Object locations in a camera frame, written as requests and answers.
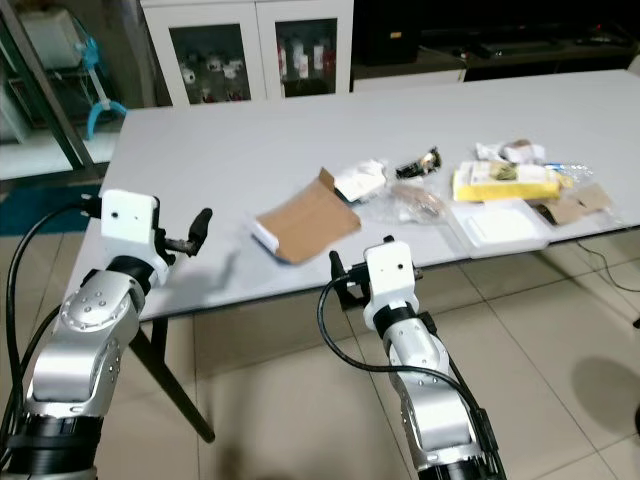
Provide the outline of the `crumpled white paper bag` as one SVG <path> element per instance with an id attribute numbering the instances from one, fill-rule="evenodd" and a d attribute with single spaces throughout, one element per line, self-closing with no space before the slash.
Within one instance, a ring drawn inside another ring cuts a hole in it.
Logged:
<path id="1" fill-rule="evenodd" d="M 347 204 L 357 204 L 387 186 L 387 165 L 370 159 L 348 166 L 334 175 L 334 189 Z"/>

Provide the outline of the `white and brown wrapper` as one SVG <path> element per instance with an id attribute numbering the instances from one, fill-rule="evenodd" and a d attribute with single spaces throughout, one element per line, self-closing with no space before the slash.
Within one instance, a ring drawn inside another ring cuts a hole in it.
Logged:
<path id="1" fill-rule="evenodd" d="M 477 160 L 490 163 L 545 164 L 547 151 L 539 143 L 516 140 L 507 143 L 475 143 Z"/>

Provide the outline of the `brown and white carton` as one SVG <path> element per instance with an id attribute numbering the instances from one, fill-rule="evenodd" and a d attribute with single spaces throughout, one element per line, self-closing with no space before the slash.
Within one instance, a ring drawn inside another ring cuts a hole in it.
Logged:
<path id="1" fill-rule="evenodd" d="M 301 265 L 360 229 L 361 220 L 338 195 L 333 174 L 321 169 L 291 200 L 256 216 L 250 233 L 276 259 Z"/>

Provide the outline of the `grey table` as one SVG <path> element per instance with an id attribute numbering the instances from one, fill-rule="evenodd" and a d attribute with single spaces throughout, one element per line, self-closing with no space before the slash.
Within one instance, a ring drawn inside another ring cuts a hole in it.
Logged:
<path id="1" fill-rule="evenodd" d="M 214 212 L 205 250 L 148 297 L 146 317 L 170 317 L 323 285 L 324 257 L 284 265 L 253 241 L 250 223 L 325 166 L 431 146 L 452 165 L 476 142 L 520 137 L 588 164 L 620 212 L 558 227 L 554 242 L 640 227 L 640 76 L 626 70 L 143 110 L 125 123 L 105 184 L 159 197 L 165 227 Z"/>

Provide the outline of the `white glass-door cabinet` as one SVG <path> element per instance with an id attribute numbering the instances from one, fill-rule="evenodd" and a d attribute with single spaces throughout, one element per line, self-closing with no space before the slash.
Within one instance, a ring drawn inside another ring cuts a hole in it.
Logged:
<path id="1" fill-rule="evenodd" d="M 141 0 L 173 106 L 351 90 L 355 0 Z"/>

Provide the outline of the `black table leg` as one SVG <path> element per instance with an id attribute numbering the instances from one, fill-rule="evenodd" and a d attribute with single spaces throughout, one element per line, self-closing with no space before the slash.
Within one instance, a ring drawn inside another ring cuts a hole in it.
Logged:
<path id="1" fill-rule="evenodd" d="M 214 442 L 215 434 L 210 420 L 196 404 L 196 352 L 195 326 L 191 317 L 164 317 L 151 321 L 151 344 L 157 358 L 163 361 L 163 370 L 155 374 L 157 383 L 168 396 L 180 415 L 196 431 L 204 444 Z"/>

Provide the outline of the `black speaker box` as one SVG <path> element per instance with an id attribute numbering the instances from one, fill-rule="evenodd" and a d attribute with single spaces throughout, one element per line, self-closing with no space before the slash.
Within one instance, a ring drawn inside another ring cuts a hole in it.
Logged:
<path id="1" fill-rule="evenodd" d="M 355 0 L 356 63 L 384 67 L 416 61 L 424 5 L 425 0 Z"/>

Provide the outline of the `white plastic container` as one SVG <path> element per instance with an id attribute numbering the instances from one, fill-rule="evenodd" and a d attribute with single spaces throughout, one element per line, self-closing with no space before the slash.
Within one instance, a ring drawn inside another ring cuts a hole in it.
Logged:
<path id="1" fill-rule="evenodd" d="M 84 46 L 76 19 L 63 6 L 19 12 L 38 59 L 45 70 L 81 67 Z"/>

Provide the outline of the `small brown cardboard piece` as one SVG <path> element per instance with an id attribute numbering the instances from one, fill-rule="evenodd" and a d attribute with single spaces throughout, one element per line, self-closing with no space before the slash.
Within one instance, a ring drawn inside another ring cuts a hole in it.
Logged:
<path id="1" fill-rule="evenodd" d="M 598 183 L 567 189 L 556 198 L 532 201 L 532 209 L 556 227 L 575 223 L 594 212 L 605 211 L 613 206 L 612 198 Z"/>

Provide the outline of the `blue floor mat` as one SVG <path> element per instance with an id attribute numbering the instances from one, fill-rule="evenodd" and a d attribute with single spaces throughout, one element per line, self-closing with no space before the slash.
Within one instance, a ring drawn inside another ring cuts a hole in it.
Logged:
<path id="1" fill-rule="evenodd" d="M 84 195 L 97 195 L 100 189 L 100 184 L 13 189 L 1 202 L 0 236 L 22 237 L 42 216 L 81 201 Z M 42 227 L 40 233 L 83 232 L 88 224 L 90 219 L 81 212 L 65 212 Z"/>

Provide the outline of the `yellow printed box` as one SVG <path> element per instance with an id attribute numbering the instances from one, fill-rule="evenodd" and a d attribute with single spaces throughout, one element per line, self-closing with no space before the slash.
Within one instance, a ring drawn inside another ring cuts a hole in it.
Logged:
<path id="1" fill-rule="evenodd" d="M 561 175 L 544 166 L 506 161 L 467 161 L 454 170 L 453 200 L 466 204 L 522 198 L 540 200 L 561 195 Z"/>

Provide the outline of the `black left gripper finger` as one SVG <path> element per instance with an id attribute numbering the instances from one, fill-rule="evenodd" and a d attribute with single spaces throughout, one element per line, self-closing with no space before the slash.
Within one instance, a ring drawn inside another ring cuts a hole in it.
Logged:
<path id="1" fill-rule="evenodd" d="M 186 253 L 188 256 L 196 256 L 204 247 L 207 237 L 209 237 L 209 223 L 212 218 L 212 210 L 205 207 L 196 215 L 188 230 L 186 241 Z"/>

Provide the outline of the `clear plastic bottle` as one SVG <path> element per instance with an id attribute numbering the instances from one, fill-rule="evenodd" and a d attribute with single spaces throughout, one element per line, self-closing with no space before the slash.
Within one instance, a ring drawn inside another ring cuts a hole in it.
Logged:
<path id="1" fill-rule="evenodd" d="M 590 166 L 581 163 L 545 163 L 544 168 L 571 179 L 573 183 L 591 182 L 595 177 Z"/>

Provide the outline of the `black shiny wrapper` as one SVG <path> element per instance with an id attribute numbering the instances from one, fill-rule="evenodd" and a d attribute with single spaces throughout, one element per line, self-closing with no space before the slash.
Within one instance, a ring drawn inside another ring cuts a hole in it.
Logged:
<path id="1" fill-rule="evenodd" d="M 433 174 L 442 166 L 442 156 L 440 156 L 438 147 L 431 147 L 426 154 L 419 157 L 411 163 L 398 166 L 396 169 L 397 179 L 410 179 L 417 177 L 426 177 Z"/>

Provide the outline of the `white plastic tray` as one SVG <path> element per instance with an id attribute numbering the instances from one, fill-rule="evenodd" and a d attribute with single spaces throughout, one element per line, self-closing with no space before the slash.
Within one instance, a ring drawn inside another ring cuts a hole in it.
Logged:
<path id="1" fill-rule="evenodd" d="M 454 204 L 447 221 L 470 259 L 544 250 L 550 243 L 548 224 L 522 200 Z"/>

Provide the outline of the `clear plastic bag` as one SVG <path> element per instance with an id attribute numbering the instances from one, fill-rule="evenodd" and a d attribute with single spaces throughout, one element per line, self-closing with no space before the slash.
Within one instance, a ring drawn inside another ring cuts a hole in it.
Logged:
<path id="1" fill-rule="evenodd" d="M 379 218 L 390 224 L 438 224 L 447 212 L 444 202 L 429 189 L 403 182 L 385 188 L 376 205 Z"/>

